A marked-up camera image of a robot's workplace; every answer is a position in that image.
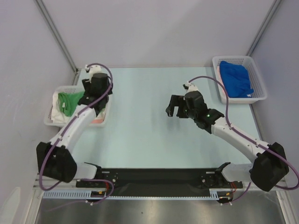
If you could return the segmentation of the pink terry towel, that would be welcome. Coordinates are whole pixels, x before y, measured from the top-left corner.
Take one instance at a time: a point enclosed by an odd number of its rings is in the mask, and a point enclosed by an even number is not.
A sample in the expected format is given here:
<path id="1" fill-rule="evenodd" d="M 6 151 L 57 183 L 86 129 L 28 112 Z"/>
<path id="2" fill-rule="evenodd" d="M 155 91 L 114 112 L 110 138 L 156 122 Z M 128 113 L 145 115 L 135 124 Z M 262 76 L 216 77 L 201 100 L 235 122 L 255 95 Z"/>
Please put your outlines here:
<path id="1" fill-rule="evenodd" d="M 101 124 L 105 121 L 105 112 L 101 112 L 98 114 L 98 116 L 92 121 L 92 124 Z"/>

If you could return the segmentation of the green towel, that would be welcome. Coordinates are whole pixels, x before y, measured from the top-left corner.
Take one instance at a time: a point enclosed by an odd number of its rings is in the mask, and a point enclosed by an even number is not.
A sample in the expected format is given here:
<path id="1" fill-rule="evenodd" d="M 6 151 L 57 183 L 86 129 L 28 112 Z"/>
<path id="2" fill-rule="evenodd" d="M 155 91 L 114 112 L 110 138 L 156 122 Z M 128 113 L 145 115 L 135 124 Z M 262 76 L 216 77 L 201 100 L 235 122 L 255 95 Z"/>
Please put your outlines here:
<path id="1" fill-rule="evenodd" d="M 84 91 L 76 93 L 58 93 L 58 105 L 60 112 L 62 112 L 66 117 L 71 117 L 83 95 Z"/>

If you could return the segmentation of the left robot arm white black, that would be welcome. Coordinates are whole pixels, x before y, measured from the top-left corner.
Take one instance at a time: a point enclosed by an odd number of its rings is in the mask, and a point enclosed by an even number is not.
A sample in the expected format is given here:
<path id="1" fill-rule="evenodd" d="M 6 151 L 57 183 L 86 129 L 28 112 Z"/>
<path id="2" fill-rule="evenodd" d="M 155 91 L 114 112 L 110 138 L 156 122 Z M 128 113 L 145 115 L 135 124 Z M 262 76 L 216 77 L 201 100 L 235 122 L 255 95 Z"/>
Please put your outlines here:
<path id="1" fill-rule="evenodd" d="M 86 178 L 91 186 L 97 187 L 101 185 L 103 175 L 97 172 L 95 165 L 79 165 L 71 152 L 83 131 L 108 104 L 113 84 L 111 76 L 102 72 L 93 74 L 82 83 L 84 95 L 68 122 L 49 142 L 37 145 L 38 171 L 41 176 L 60 182 L 70 182 L 76 177 Z"/>

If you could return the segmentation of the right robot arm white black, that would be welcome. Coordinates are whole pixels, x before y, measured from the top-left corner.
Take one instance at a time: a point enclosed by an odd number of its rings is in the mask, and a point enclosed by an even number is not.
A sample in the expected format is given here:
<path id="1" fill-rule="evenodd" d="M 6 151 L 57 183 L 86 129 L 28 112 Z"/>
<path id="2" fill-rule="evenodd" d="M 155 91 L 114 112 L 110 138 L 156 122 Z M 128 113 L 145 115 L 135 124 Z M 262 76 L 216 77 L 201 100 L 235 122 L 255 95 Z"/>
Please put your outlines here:
<path id="1" fill-rule="evenodd" d="M 247 157 L 249 164 L 226 162 L 215 176 L 219 187 L 227 187 L 231 182 L 252 182 L 259 189 L 269 192 L 289 173 L 284 148 L 264 141 L 250 141 L 242 130 L 233 127 L 227 118 L 216 109 L 208 108 L 199 91 L 191 91 L 183 96 L 172 95 L 166 113 L 169 117 L 178 108 L 177 117 L 192 119 L 198 128 L 213 134 L 236 148 Z"/>

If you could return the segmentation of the white towel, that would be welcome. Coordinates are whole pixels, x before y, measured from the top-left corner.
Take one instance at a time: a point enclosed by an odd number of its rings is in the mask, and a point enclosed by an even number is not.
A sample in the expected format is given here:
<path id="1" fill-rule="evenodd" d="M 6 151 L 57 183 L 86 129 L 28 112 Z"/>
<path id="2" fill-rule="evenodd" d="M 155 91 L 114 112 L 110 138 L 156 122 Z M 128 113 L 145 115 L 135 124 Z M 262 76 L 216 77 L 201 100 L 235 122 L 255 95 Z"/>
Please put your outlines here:
<path id="1" fill-rule="evenodd" d="M 56 120 L 56 122 L 67 122 L 70 117 L 66 117 L 62 112 L 59 110 L 59 105 L 58 105 L 58 93 L 54 93 L 52 97 L 52 114 L 51 118 L 52 120 Z"/>

